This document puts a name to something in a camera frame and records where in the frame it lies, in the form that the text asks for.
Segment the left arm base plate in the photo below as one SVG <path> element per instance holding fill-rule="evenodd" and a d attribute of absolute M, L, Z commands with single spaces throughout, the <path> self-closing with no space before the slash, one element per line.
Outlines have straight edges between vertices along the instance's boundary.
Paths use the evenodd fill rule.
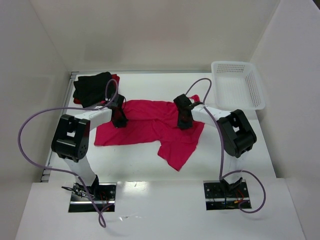
<path fill-rule="evenodd" d="M 69 213 L 92 213 L 96 211 L 87 192 L 76 183 L 73 187 L 62 186 L 62 188 L 71 192 L 68 208 Z M 97 194 L 92 195 L 99 211 L 115 211 L 116 188 L 117 185 L 115 183 L 101 183 L 99 185 Z"/>

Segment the pink t shirt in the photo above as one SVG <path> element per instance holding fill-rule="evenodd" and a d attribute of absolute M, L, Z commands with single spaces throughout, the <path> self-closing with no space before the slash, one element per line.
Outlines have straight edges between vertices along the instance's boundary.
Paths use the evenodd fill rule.
<path fill-rule="evenodd" d="M 97 127 L 97 147 L 144 144 L 158 141 L 158 156 L 180 171 L 196 150 L 204 123 L 193 122 L 189 129 L 178 128 L 178 109 L 173 102 L 135 99 L 124 108 L 126 127 L 116 128 L 111 122 Z"/>

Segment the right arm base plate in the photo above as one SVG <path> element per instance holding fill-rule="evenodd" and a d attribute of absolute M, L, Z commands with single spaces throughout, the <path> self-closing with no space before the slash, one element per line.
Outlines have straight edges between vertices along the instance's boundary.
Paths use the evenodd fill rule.
<path fill-rule="evenodd" d="M 203 182 L 206 210 L 236 210 L 241 205 L 242 209 L 251 209 L 249 191 L 245 180 L 231 191 L 223 191 L 219 181 Z"/>

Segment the white plastic basket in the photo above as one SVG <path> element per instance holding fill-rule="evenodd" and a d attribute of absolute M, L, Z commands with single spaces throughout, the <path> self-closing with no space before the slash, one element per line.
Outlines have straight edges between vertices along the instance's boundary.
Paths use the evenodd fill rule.
<path fill-rule="evenodd" d="M 224 110 L 263 110 L 266 106 L 261 76 L 253 63 L 214 61 L 211 63 L 214 97 Z"/>

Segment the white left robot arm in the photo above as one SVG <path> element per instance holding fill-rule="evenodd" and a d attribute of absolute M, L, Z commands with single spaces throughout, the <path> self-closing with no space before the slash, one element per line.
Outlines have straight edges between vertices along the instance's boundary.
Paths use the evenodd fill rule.
<path fill-rule="evenodd" d="M 51 150 L 76 174 L 76 186 L 79 190 L 87 188 L 91 195 L 98 193 L 99 178 L 87 158 L 90 131 L 109 122 L 115 128 L 126 127 L 128 119 L 123 110 L 125 99 L 118 94 L 104 106 L 97 106 L 78 115 L 64 114 L 60 117 Z"/>

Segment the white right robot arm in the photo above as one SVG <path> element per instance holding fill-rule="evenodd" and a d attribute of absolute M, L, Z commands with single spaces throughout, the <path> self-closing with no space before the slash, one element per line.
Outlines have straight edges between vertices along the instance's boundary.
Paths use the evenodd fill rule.
<path fill-rule="evenodd" d="M 217 129 L 222 147 L 219 182 L 221 191 L 230 194 L 241 184 L 244 161 L 257 142 L 245 113 L 240 109 L 226 111 L 200 101 L 192 102 L 185 94 L 179 95 L 173 102 L 178 110 L 178 128 L 190 129 L 195 122 L 199 122 Z"/>

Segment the black folded t shirt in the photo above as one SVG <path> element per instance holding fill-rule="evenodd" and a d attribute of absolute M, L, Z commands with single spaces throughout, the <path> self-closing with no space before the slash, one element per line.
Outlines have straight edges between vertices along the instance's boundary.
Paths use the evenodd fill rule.
<path fill-rule="evenodd" d="M 107 88 L 108 82 L 114 79 L 119 84 L 120 77 L 110 72 L 102 72 L 92 76 L 80 76 L 73 82 L 75 87 L 73 102 L 88 108 L 100 103 L 105 99 L 110 99 L 116 91 L 116 84 L 112 81 Z"/>

